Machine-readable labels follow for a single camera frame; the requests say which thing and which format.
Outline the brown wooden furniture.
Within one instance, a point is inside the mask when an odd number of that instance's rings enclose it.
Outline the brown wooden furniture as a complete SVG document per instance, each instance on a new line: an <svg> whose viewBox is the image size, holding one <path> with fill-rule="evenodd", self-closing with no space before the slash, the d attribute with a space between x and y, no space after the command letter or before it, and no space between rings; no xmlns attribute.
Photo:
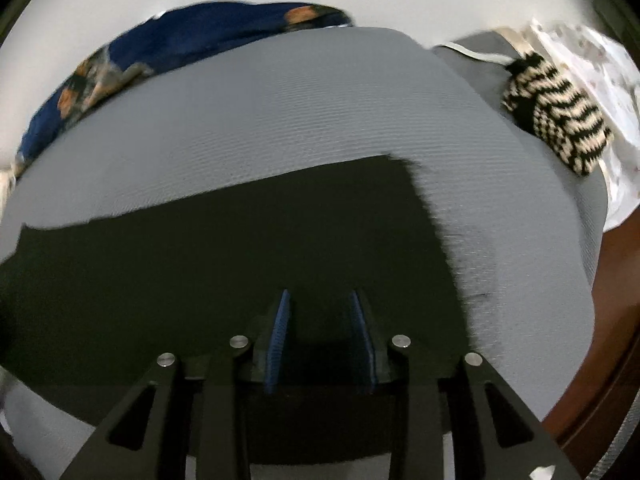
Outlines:
<svg viewBox="0 0 640 480"><path fill-rule="evenodd" d="M582 478L613 443L639 390L639 214L603 235L585 361L544 419Z"/></svg>

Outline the black jeans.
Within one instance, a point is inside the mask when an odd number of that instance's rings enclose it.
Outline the black jeans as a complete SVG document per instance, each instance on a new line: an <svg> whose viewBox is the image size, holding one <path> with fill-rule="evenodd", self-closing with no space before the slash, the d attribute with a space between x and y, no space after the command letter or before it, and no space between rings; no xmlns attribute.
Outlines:
<svg viewBox="0 0 640 480"><path fill-rule="evenodd" d="M276 388L252 381L254 323L291 317ZM392 380L368 388L349 315L367 296ZM469 349L454 277L408 162L375 156L58 229L24 226L1 267L1 364L97 424L169 352L207 356L213 456L341 462L439 426L436 382Z"/></svg>

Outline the black cream striped knit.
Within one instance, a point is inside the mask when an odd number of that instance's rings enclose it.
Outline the black cream striped knit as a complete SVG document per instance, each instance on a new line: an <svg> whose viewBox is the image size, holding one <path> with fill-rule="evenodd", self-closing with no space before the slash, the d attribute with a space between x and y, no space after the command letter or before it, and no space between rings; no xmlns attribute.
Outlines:
<svg viewBox="0 0 640 480"><path fill-rule="evenodd" d="M598 104L536 52L509 63L502 104L573 174L588 176L613 140Z"/></svg>

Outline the white patterned cloth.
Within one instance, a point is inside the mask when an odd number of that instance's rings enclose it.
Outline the white patterned cloth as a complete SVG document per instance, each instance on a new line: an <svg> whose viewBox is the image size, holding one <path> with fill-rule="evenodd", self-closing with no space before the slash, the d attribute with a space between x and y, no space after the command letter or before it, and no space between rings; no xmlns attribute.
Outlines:
<svg viewBox="0 0 640 480"><path fill-rule="evenodd" d="M627 50L586 25L531 21L524 36L600 106L614 133L600 168L608 190L604 229L639 206L639 70Z"/></svg>

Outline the grey mesh bed mattress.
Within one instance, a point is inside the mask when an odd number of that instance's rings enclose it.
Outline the grey mesh bed mattress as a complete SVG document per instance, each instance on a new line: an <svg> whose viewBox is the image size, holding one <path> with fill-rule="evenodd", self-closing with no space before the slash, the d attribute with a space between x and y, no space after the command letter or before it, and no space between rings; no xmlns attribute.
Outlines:
<svg viewBox="0 0 640 480"><path fill-rule="evenodd" d="M255 465L205 454L207 356L157 356L97 424L1 364L6 479L574 479L542 426L585 359L606 216L512 115L400 32L265 39L156 77L54 141L17 182L1 266L24 226L58 229L322 165L408 162L460 297L469 349L435 385L439 426L392 452Z"/></svg>

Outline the blue floral blanket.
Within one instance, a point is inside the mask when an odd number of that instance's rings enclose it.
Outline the blue floral blanket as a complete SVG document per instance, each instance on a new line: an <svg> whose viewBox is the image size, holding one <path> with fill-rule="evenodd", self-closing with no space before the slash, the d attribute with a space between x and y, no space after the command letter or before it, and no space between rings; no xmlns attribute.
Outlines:
<svg viewBox="0 0 640 480"><path fill-rule="evenodd" d="M14 178L64 132L115 94L151 77L288 32L352 27L333 6L211 1L170 10L82 60L32 116L10 166Z"/></svg>

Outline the grey white-edged cloth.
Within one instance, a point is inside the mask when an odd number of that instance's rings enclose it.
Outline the grey white-edged cloth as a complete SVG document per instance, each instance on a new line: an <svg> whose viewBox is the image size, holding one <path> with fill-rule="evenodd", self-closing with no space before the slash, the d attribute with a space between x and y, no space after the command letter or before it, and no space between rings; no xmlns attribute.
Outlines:
<svg viewBox="0 0 640 480"><path fill-rule="evenodd" d="M521 53L506 38L493 30L456 39L454 44L479 54L501 54L511 60L521 57ZM431 51L464 79L490 107L506 114L502 97L511 74L503 65L470 58L450 47L436 46Z"/></svg>

